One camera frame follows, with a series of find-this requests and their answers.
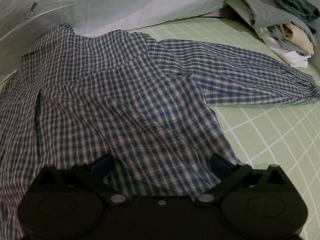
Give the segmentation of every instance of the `metal screw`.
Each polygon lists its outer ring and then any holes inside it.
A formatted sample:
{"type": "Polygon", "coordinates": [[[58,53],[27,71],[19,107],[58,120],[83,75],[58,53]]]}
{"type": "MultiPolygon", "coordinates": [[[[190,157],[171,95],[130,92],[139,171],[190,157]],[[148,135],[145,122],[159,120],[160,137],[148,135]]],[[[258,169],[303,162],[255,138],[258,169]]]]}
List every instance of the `metal screw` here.
{"type": "Polygon", "coordinates": [[[198,200],[201,201],[201,202],[205,202],[205,203],[208,203],[208,202],[211,202],[214,200],[214,197],[210,194],[202,194],[198,197],[198,200]]]}
{"type": "Polygon", "coordinates": [[[166,202],[165,200],[159,200],[159,201],[158,201],[158,204],[159,204],[160,206],[164,206],[164,205],[167,204],[167,202],[166,202]]]}
{"type": "Polygon", "coordinates": [[[122,194],[115,194],[110,199],[112,202],[119,204],[119,203],[123,203],[124,201],[126,201],[127,197],[122,194]]]}

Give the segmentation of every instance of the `white cloth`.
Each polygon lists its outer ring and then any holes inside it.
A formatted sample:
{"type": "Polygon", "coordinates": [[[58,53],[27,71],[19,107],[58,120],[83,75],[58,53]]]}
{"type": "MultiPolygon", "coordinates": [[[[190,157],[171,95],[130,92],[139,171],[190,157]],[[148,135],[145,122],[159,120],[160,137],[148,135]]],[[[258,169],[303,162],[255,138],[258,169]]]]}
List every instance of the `white cloth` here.
{"type": "Polygon", "coordinates": [[[278,41],[271,36],[270,31],[267,28],[260,28],[256,30],[256,33],[261,39],[263,39],[264,43],[269,47],[269,49],[271,49],[291,67],[308,67],[308,58],[311,57],[310,54],[307,56],[301,56],[295,51],[282,49],[278,41]]]}
{"type": "Polygon", "coordinates": [[[69,22],[97,37],[215,11],[224,0],[0,0],[0,81],[47,31],[69,22]]]}

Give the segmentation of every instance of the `green bedsheet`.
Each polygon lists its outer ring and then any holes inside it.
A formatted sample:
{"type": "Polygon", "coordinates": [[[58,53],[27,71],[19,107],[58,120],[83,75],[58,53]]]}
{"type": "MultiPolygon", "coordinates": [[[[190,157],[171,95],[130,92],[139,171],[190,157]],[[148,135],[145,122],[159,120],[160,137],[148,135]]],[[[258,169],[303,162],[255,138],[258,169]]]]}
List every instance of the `green bedsheet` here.
{"type": "MultiPolygon", "coordinates": [[[[239,22],[191,18],[132,30],[156,40],[186,39],[237,46],[281,61],[254,31],[239,22]]],[[[319,70],[299,68],[320,85],[319,70]]],[[[320,239],[320,102],[303,105],[210,106],[236,156],[254,168],[277,163],[288,174],[309,210],[301,236],[320,239]]]]}

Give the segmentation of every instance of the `magnifying glass print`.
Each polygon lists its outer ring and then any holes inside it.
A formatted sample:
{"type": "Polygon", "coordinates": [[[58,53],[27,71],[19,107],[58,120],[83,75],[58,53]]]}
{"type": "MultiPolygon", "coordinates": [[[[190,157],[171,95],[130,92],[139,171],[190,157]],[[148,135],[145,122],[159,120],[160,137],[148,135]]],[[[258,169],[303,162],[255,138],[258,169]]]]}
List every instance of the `magnifying glass print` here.
{"type": "Polygon", "coordinates": [[[37,3],[34,2],[31,9],[29,11],[27,11],[25,14],[24,14],[24,17],[28,20],[30,20],[34,15],[35,13],[33,12],[34,8],[37,6],[37,3]]]}

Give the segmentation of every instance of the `stack of folded clothes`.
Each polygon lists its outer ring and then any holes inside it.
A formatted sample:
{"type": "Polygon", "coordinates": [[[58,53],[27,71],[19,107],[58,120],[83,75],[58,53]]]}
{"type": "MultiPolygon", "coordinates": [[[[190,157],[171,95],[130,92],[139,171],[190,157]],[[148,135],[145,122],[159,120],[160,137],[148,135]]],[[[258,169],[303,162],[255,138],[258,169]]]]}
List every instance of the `stack of folded clothes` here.
{"type": "Polygon", "coordinates": [[[319,18],[308,0],[227,0],[255,29],[265,44],[292,67],[308,67],[316,49],[316,30],[310,23],[319,18]]]}

